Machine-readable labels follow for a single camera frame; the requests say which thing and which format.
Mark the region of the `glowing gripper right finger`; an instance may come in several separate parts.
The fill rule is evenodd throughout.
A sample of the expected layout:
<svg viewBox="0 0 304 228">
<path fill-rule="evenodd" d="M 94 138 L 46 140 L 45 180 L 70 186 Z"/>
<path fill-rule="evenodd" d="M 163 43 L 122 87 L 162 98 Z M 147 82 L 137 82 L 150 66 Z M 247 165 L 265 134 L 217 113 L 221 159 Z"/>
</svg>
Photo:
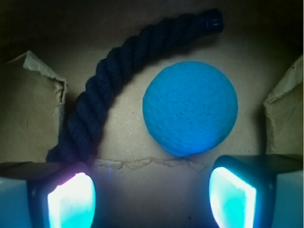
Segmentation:
<svg viewBox="0 0 304 228">
<path fill-rule="evenodd" d="M 282 155 L 222 155 L 209 178 L 220 228 L 302 228 L 303 162 Z"/>
</svg>

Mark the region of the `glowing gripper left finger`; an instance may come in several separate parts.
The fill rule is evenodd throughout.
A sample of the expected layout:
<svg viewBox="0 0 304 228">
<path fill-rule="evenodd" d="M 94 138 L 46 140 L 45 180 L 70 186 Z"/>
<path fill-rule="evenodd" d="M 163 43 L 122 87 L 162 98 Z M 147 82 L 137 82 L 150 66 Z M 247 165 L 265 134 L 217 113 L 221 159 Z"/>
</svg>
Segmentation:
<svg viewBox="0 0 304 228">
<path fill-rule="evenodd" d="M 81 162 L 0 165 L 2 228 L 89 228 L 95 204 L 95 184 Z"/>
</svg>

